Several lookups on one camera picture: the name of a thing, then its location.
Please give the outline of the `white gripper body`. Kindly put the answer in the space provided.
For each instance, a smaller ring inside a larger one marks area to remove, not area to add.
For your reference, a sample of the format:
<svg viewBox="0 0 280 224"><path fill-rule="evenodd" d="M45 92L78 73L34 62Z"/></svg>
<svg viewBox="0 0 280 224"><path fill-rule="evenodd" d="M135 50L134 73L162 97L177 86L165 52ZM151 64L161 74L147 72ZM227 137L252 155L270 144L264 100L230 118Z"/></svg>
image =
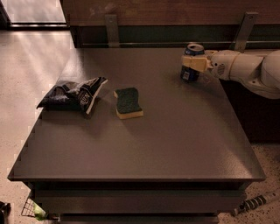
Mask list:
<svg viewBox="0 0 280 224"><path fill-rule="evenodd" d="M229 81L232 65L239 55L240 53L237 51L223 50L218 51L212 57L206 56L211 61L211 68L206 70L205 74Z"/></svg>

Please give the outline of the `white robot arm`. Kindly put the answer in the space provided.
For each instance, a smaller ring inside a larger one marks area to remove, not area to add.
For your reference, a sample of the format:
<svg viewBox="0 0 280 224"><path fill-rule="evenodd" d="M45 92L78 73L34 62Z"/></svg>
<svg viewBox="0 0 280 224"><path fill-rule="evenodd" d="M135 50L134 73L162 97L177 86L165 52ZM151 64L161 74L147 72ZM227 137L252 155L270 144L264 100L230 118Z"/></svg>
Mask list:
<svg viewBox="0 0 280 224"><path fill-rule="evenodd" d="M183 56L182 65L224 81L236 81L250 92L268 99L280 98L280 51L265 56L232 50L206 51Z"/></svg>

